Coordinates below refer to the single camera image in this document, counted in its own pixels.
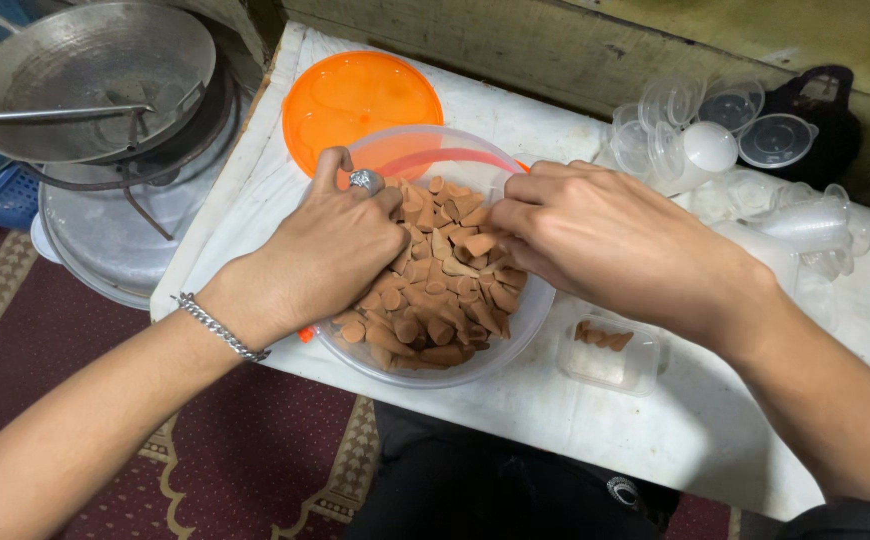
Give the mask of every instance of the black pants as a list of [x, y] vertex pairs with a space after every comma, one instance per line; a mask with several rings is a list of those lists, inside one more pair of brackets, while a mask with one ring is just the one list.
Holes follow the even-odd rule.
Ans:
[[678, 492], [375, 402], [378, 478], [353, 540], [657, 538]]

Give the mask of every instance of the orange plastic lid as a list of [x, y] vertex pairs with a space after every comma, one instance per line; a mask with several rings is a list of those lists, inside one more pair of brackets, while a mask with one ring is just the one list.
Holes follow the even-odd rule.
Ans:
[[444, 122], [438, 94], [417, 69], [371, 51], [331, 55], [309, 67], [281, 108], [288, 151], [308, 176], [329, 146], [394, 126]]

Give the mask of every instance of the blue plastic basket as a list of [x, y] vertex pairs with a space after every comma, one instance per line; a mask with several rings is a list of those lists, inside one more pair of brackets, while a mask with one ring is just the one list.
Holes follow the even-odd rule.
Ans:
[[38, 214], [38, 175], [18, 165], [0, 172], [0, 227], [27, 231]]

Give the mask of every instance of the patterned rug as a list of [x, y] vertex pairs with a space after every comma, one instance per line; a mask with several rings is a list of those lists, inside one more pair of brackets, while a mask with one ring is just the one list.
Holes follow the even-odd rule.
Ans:
[[[0, 228], [0, 429], [149, 324]], [[370, 399], [245, 365], [166, 422], [56, 538], [340, 538], [377, 452]], [[727, 506], [686, 496], [666, 537], [728, 535]]]

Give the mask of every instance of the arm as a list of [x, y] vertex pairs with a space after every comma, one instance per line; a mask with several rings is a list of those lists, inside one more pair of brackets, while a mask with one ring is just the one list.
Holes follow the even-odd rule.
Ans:
[[714, 351], [831, 499], [870, 501], [870, 368], [809, 320], [771, 271], [626, 174], [540, 162], [492, 222], [553, 286]]
[[[344, 149], [322, 153], [308, 200], [196, 297], [252, 350], [346, 308], [408, 241], [389, 220], [401, 192], [342, 192], [339, 164], [350, 170]], [[240, 361], [179, 310], [40, 399], [0, 432], [0, 538], [49, 536], [166, 418]]]

